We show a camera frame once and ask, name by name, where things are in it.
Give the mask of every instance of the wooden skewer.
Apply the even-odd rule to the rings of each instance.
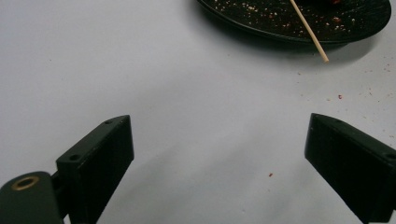
[[[303,22],[306,30],[308,31],[308,33],[311,35],[312,40],[314,41],[315,46],[317,47],[320,56],[323,59],[323,62],[328,63],[329,62],[329,58],[327,57],[326,53],[324,52],[322,46],[320,45],[317,37],[315,36],[314,32],[312,31],[311,27],[309,26],[308,22],[306,22],[303,13],[301,13],[300,9],[297,7],[297,4],[294,2],[294,0],[290,0],[291,4],[293,5],[294,9],[296,10],[298,16],[300,17],[301,21]]]

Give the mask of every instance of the metal screw hole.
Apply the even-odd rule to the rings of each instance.
[[[38,176],[36,175],[31,175],[31,176],[27,176],[25,178],[22,178],[20,180],[17,180],[13,185],[12,185],[12,189],[13,190],[23,190],[23,189],[29,189],[30,187],[32,187],[33,185],[35,185],[35,183],[37,183],[39,180]]]

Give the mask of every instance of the black plate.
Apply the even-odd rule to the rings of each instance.
[[[299,9],[325,45],[362,40],[389,22],[389,0],[296,0]],[[198,0],[221,19],[257,35],[299,43],[313,43],[290,0]]]

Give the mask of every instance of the white surface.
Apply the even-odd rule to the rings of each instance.
[[[315,112],[396,146],[395,32],[393,12],[324,64],[194,0],[1,1],[0,183],[53,173],[130,114],[135,160],[100,223],[360,223],[304,158],[306,131]]]

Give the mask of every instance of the black plastic bracket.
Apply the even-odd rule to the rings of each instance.
[[[33,172],[0,189],[0,223],[96,223],[134,159],[129,116],[109,119],[67,150],[53,176]]]
[[[305,157],[363,222],[389,222],[396,151],[349,124],[312,114]]]

